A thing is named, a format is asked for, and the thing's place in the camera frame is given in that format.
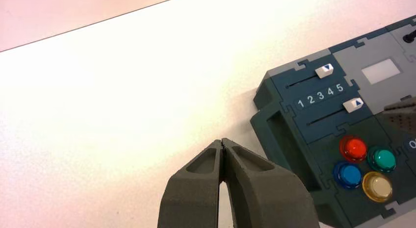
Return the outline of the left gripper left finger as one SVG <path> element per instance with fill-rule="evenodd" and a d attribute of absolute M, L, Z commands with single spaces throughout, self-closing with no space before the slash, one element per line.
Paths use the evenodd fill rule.
<path fill-rule="evenodd" d="M 214 140 L 173 174 L 159 208 L 159 228 L 216 228 L 223 146 Z"/>

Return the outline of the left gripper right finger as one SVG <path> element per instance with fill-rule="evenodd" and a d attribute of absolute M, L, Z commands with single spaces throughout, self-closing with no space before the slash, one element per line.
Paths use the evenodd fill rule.
<path fill-rule="evenodd" d="M 224 180 L 235 228 L 317 228 L 313 198 L 299 177 L 223 138 Z"/>

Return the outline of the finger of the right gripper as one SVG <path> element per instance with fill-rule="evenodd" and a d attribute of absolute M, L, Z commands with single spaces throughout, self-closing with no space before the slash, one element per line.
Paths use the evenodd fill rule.
<path fill-rule="evenodd" d="M 400 129 L 416 128 L 416 98 L 407 98 L 384 107 L 383 117 Z"/>

